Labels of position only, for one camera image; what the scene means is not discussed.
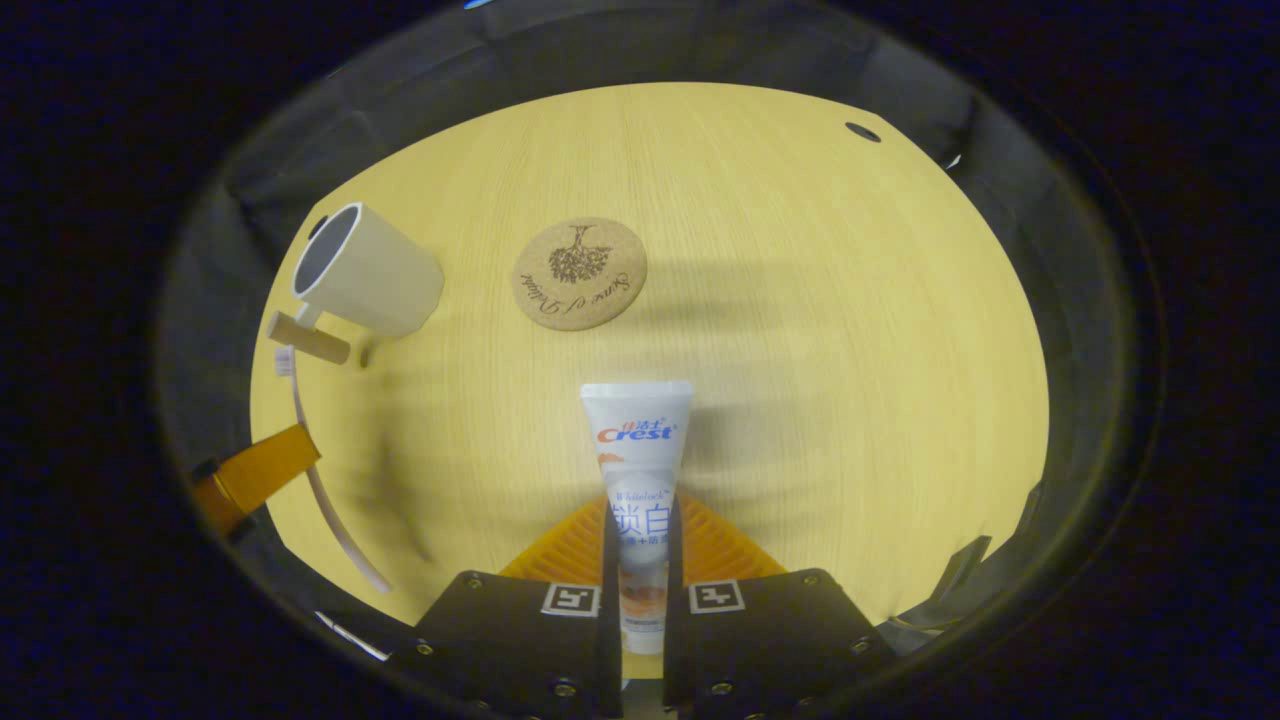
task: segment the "white mug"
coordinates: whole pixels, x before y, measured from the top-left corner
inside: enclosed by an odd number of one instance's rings
[[[297,324],[314,328],[321,313],[383,337],[422,327],[440,301],[444,274],[424,247],[364,202],[334,213],[315,232],[293,270],[302,300]]]

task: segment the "cork coaster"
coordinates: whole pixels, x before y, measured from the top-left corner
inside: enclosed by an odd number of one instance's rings
[[[539,325],[585,331],[616,318],[640,295],[649,261],[636,233],[604,218],[557,223],[525,246],[511,287]]]

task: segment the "black fabric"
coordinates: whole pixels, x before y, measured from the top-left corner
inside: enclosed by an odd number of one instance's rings
[[[948,168],[996,233],[1039,331],[1051,418],[1039,510],[1016,548],[993,553],[988,570],[965,583],[988,578],[996,584],[969,592],[991,597],[1076,516],[1123,424],[1133,320],[1107,250],[1114,238],[1060,159],[987,96],[876,27],[808,3],[562,0],[449,9],[315,82],[229,156],[173,265],[159,333],[163,366],[172,370],[160,389],[180,461],[228,456],[250,443],[248,374],[262,304],[317,200],[470,118],[548,95],[652,81],[754,85],[877,113]],[[280,587],[311,582],[279,555],[250,557]]]

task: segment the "white toothbrush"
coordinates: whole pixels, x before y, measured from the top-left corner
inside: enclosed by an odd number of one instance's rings
[[[288,377],[293,383],[293,409],[298,414],[298,423],[301,425],[307,424],[306,415],[302,414],[302,396],[298,395],[298,366],[297,357],[293,352],[293,346],[287,345],[284,347],[275,348],[275,374],[280,377]],[[378,592],[390,592],[392,584],[387,582],[387,578],[374,568],[374,564],[365,557],[361,552],[360,546],[356,541],[351,538],[347,528],[342,524],[342,519],[338,518],[338,511],[333,509],[333,502],[329,501],[329,493],[324,491],[324,484],[320,483],[320,471],[312,465],[307,468],[307,479],[311,480],[311,492],[316,496],[316,503],[320,505],[320,514],[324,515],[325,523],[329,524],[329,529],[333,530],[333,537],[338,538],[338,544],[347,553],[347,557],[356,564],[360,573],[372,583]]]

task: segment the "toothpaste tube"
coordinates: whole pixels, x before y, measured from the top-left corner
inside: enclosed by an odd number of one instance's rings
[[[687,382],[582,386],[618,528],[622,634],[641,655],[662,652],[667,528],[692,396]]]

